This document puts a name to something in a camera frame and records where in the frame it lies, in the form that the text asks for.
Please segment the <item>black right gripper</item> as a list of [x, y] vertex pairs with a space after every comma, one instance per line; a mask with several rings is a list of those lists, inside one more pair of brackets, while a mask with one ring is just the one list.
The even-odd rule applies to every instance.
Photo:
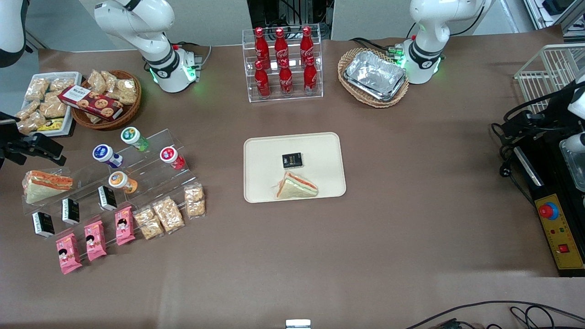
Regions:
[[25, 136], [19, 132], [1, 132], [0, 135], [0, 167], [7, 159], [23, 166], [27, 156], [48, 159], [57, 166], [64, 166], [67, 158], [61, 155], [62, 152], [63, 146], [46, 135]]

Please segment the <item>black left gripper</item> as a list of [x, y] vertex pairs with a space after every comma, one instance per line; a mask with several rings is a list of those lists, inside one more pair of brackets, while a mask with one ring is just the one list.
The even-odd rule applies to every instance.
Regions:
[[573, 114], [568, 110], [569, 102], [551, 101], [543, 111], [508, 111], [503, 119], [502, 131], [506, 137], [535, 137], [542, 133], [558, 132], [568, 136], [573, 132]]

